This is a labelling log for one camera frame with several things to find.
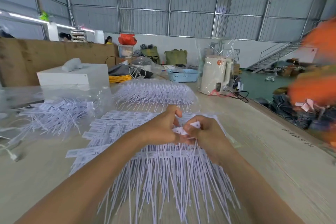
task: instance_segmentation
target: forearm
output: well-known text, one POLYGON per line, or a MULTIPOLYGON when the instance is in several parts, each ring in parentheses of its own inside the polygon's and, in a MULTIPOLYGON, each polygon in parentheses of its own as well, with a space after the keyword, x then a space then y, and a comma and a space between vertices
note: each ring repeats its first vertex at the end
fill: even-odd
POLYGON ((17 224, 90 222, 124 165, 144 146, 130 131, 40 200, 17 224))
POLYGON ((220 165, 256 223, 304 223, 236 150, 223 156, 220 165))

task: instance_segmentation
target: white cardboard box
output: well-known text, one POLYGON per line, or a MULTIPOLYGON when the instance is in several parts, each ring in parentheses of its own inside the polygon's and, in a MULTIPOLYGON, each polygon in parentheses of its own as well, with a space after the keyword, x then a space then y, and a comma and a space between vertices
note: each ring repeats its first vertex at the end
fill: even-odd
POLYGON ((88 84, 90 88, 110 86, 106 64, 82 64, 83 68, 65 72, 62 67, 37 72, 40 85, 76 85, 88 84))

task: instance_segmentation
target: red bag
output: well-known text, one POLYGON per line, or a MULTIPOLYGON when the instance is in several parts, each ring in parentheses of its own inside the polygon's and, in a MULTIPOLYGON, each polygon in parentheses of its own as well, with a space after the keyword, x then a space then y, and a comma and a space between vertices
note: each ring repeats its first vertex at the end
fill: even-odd
POLYGON ((123 45, 136 45, 137 40, 135 39, 135 34, 120 34, 118 37, 119 43, 123 45))

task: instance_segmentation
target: green floor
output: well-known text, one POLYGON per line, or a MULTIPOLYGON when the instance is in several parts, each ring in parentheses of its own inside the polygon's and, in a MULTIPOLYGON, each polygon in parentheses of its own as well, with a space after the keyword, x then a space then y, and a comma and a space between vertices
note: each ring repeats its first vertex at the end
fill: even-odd
POLYGON ((266 81, 267 76, 274 76, 274 74, 252 74, 249 71, 243 71, 241 74, 241 80, 244 84, 244 89, 249 92, 249 98, 255 99, 258 97, 263 97, 267 100, 272 101, 272 92, 283 86, 288 86, 291 82, 295 80, 295 77, 282 77, 276 76, 274 82, 266 81))

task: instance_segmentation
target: yellow cable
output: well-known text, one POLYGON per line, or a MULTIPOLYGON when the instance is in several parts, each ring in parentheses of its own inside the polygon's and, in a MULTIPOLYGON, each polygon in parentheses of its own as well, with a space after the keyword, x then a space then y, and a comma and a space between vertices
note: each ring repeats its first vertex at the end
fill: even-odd
POLYGON ((116 82, 126 82, 131 80, 132 77, 131 75, 120 75, 120 76, 112 76, 109 75, 108 80, 110 81, 110 83, 116 83, 116 82))

